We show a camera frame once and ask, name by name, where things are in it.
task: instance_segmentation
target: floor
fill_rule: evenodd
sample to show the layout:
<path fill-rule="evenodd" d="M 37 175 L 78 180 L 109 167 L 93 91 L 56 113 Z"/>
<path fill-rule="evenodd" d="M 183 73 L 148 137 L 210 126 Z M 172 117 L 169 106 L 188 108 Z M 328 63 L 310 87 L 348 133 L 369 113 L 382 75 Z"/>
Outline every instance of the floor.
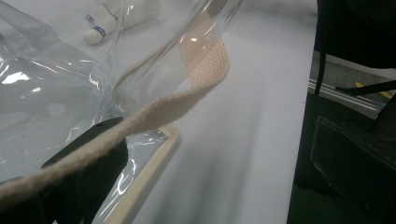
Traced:
<path fill-rule="evenodd" d="M 319 53 L 314 52 L 310 74 L 312 81 L 317 80 L 318 70 Z M 396 69 L 371 69 L 328 56 L 323 83 L 329 85 L 328 87 L 330 89 L 333 89 L 333 87 L 353 88 L 358 87 L 357 85 L 359 84 L 365 86 L 393 79 L 396 79 Z M 349 106 L 371 119 L 375 119 L 378 111 L 385 105 L 394 92 L 395 91 L 380 92 L 364 95 L 362 97 L 347 97 L 347 100 L 344 97 L 334 97 L 333 94 L 328 94 L 326 92 L 322 92 L 321 95 L 340 104 Z M 362 105 L 361 101 L 368 105 L 372 105 L 372 107 Z"/>

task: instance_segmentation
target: white table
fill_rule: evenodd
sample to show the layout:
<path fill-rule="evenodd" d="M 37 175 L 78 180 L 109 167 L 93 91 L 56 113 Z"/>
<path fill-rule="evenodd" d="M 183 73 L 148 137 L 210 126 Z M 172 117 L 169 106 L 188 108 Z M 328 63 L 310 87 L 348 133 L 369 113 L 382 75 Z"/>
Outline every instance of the white table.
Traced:
<path fill-rule="evenodd" d="M 247 0 L 223 36 L 226 80 L 176 122 L 182 142 L 134 223 L 287 222 L 315 0 Z"/>

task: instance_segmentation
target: black fabric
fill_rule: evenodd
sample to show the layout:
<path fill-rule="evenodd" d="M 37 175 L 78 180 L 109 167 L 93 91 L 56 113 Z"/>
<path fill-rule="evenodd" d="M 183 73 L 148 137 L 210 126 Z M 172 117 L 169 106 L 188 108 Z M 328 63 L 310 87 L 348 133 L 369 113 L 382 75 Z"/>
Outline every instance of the black fabric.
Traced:
<path fill-rule="evenodd" d="M 324 22 L 318 27 L 315 50 L 320 51 L 319 34 L 325 29 L 328 54 L 368 67 L 396 68 L 396 37 L 384 34 L 383 28 L 360 18 L 345 0 L 319 2 L 325 4 L 324 11 L 319 12 Z"/>
<path fill-rule="evenodd" d="M 299 154 L 294 175 L 294 184 L 301 189 L 314 189 L 319 193 L 337 194 L 323 180 L 322 174 L 310 160 L 316 120 L 319 116 L 345 119 L 363 130 L 371 131 L 375 121 L 344 105 L 308 93 L 305 102 L 304 123 L 300 140 Z"/>
<path fill-rule="evenodd" d="M 368 223 L 394 223 L 395 145 L 347 122 L 320 117 L 311 159 L 346 202 Z"/>
<path fill-rule="evenodd" d="M 121 121 L 122 118 L 109 119 L 94 125 L 43 167 L 59 161 Z M 5 223 L 51 224 L 54 220 L 59 224 L 92 223 L 127 161 L 128 149 L 124 139 L 85 169 L 75 171 L 33 198 L 1 213 L 0 223 L 3 220 L 9 220 Z"/>
<path fill-rule="evenodd" d="M 384 141 L 396 144 L 396 94 L 379 113 L 373 134 Z"/>
<path fill-rule="evenodd" d="M 363 224 L 361 215 L 335 195 L 293 186 L 288 224 Z"/>
<path fill-rule="evenodd" d="M 384 35 L 396 38 L 396 1 L 346 0 L 349 8 L 362 20 Z"/>

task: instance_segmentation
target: black seat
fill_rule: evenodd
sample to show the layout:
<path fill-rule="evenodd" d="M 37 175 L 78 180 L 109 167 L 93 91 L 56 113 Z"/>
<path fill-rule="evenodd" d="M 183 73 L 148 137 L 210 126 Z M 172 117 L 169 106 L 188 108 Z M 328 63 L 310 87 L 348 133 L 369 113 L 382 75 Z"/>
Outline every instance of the black seat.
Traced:
<path fill-rule="evenodd" d="M 318 0 L 315 50 L 320 52 L 316 95 L 324 77 L 326 54 L 372 68 L 396 68 L 396 37 L 359 17 L 345 0 Z M 394 90 L 396 81 L 338 89 L 351 95 L 361 95 Z"/>
<path fill-rule="evenodd" d="M 396 97 L 373 120 L 308 94 L 288 223 L 396 223 L 395 204 Z"/>

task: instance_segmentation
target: plastic wrap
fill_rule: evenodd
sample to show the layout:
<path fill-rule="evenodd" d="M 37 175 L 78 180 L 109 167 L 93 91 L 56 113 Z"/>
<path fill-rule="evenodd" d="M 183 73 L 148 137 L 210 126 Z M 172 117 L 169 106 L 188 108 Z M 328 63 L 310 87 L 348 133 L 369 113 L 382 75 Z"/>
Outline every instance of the plastic wrap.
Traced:
<path fill-rule="evenodd" d="M 38 0 L 10 3 L 34 18 L 0 2 L 0 182 L 40 169 L 93 124 L 175 91 L 219 43 L 241 2 L 67 3 L 75 17 L 37 13 Z M 63 4 L 48 7 L 59 12 Z M 186 46 L 196 52 L 190 66 Z M 128 137 L 128 164 L 94 223 L 105 221 L 165 140 L 158 131 Z"/>

